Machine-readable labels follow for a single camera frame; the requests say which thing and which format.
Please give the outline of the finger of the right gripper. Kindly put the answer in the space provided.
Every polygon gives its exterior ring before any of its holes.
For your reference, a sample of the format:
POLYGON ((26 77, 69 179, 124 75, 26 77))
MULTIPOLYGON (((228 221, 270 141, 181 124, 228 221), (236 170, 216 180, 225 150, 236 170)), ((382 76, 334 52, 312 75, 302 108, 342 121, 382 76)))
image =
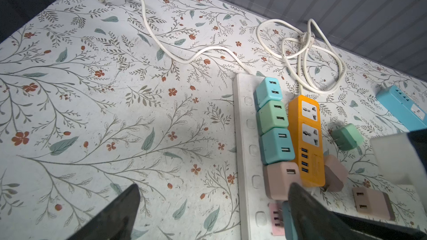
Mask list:
POLYGON ((348 225, 352 231, 370 238, 376 237, 381 240, 425 240, 427 238, 426 233, 417 229, 366 220, 336 212, 334 214, 348 225))

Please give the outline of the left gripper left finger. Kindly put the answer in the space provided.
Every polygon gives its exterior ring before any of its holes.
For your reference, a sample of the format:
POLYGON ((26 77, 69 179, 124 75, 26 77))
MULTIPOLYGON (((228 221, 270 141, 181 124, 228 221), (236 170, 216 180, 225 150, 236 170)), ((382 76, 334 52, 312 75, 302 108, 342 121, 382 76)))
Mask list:
POLYGON ((130 185, 69 239, 130 240, 140 200, 138 185, 130 185))

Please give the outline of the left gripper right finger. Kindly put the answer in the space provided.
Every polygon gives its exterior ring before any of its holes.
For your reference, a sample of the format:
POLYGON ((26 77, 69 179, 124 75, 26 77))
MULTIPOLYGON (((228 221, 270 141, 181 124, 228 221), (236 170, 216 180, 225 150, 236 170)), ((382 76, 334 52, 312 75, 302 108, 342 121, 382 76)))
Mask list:
POLYGON ((347 215, 331 212, 297 183, 289 190, 289 203, 300 240, 365 240, 345 221, 347 215))

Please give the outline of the pink plug adapter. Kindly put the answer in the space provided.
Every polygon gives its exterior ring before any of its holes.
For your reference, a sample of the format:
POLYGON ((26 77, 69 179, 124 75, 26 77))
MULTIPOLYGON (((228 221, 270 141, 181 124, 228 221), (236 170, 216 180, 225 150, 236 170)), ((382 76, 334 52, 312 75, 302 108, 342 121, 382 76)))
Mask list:
POLYGON ((263 166, 266 195, 275 201, 288 201, 292 183, 302 186, 295 162, 277 162, 263 166))
POLYGON ((352 189, 355 206, 359 213, 374 216, 381 220, 395 221, 396 216, 389 195, 366 187, 352 189))

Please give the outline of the white multicolour power strip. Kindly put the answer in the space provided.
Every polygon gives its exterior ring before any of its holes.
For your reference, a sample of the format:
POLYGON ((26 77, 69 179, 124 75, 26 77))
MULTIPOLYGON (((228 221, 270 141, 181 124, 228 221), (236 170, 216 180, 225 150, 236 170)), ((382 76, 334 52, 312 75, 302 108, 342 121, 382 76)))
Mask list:
POLYGON ((241 238, 284 240, 285 231, 273 214, 275 201, 266 195, 260 156, 254 92, 263 77, 239 73, 232 88, 238 165, 241 238))

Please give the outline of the pink plug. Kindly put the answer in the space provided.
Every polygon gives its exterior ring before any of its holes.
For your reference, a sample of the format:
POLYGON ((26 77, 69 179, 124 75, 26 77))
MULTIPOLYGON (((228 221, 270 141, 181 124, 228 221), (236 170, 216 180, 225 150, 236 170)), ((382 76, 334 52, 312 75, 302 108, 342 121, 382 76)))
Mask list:
POLYGON ((324 157, 325 192, 340 192, 346 184, 349 171, 334 155, 324 157))

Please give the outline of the pink plug adapter front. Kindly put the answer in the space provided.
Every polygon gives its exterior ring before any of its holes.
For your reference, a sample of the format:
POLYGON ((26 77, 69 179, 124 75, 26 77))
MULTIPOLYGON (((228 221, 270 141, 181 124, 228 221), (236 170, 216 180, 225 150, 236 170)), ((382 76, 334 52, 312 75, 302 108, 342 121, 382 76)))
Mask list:
POLYGON ((302 186, 295 162, 277 162, 263 166, 266 195, 275 201, 288 201, 292 183, 302 186))

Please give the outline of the teal plug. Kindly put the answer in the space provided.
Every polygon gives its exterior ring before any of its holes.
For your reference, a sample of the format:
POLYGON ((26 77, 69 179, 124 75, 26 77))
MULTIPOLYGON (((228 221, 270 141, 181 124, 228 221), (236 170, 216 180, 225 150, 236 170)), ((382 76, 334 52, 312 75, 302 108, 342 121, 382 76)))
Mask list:
POLYGON ((295 159, 291 135, 286 128, 272 128, 260 138, 261 161, 264 165, 295 159))

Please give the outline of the orange power strip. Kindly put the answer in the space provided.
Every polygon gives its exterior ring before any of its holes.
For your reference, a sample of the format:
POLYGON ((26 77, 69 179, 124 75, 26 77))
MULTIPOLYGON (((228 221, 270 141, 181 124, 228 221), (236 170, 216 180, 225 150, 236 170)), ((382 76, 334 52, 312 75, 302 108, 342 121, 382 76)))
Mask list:
POLYGON ((300 95, 289 102, 288 130, 295 152, 295 162, 302 185, 325 185, 320 106, 317 101, 300 95))

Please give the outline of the green plug adapter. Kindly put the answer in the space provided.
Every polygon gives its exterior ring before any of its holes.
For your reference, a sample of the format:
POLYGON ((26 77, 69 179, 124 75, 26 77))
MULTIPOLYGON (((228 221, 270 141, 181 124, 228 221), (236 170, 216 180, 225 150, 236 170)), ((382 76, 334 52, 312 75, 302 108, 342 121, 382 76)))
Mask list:
POLYGON ((267 133, 273 128, 289 126, 285 105, 281 101, 271 100, 261 107, 256 113, 259 135, 267 133))
POLYGON ((364 138, 356 126, 352 123, 333 130, 331 136, 342 151, 350 151, 364 143, 364 138))

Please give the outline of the blue power strip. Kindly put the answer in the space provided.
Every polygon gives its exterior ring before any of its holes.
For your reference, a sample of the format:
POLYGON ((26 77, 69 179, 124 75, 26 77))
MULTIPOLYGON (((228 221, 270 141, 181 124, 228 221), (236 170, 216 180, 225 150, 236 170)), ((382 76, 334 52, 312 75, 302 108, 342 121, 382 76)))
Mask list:
POLYGON ((427 113, 396 85, 378 92, 376 99, 409 131, 427 128, 427 113))

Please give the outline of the teal plug adapter front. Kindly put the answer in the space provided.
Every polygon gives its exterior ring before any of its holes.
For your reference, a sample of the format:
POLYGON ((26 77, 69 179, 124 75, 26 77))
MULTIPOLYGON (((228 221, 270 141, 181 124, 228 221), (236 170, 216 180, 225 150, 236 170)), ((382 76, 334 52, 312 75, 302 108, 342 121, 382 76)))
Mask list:
POLYGON ((256 87, 254 92, 254 100, 256 110, 258 111, 269 101, 281 101, 283 99, 279 80, 272 77, 265 77, 263 81, 256 87))

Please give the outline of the teal plug adapter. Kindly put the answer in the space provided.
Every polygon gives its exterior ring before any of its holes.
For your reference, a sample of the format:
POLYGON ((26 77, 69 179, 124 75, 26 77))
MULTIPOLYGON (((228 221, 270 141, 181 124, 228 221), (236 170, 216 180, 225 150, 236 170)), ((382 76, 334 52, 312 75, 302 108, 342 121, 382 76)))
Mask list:
POLYGON ((290 204, 288 201, 284 201, 281 206, 285 237, 287 240, 298 240, 298 234, 291 215, 290 204))
POLYGON ((272 77, 265 77, 263 81, 256 87, 254 92, 254 100, 256 110, 258 111, 269 101, 281 101, 283 99, 279 80, 272 77))

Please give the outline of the floral table mat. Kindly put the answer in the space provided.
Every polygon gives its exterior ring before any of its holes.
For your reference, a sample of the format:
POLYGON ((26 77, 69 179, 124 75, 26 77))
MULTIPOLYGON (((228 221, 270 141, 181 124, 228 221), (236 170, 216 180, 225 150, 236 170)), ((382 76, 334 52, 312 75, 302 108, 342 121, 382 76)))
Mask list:
POLYGON ((298 34, 255 6, 55 0, 7 37, 1 238, 65 240, 136 184, 134 239, 241 239, 233 80, 299 94, 275 57, 298 34))

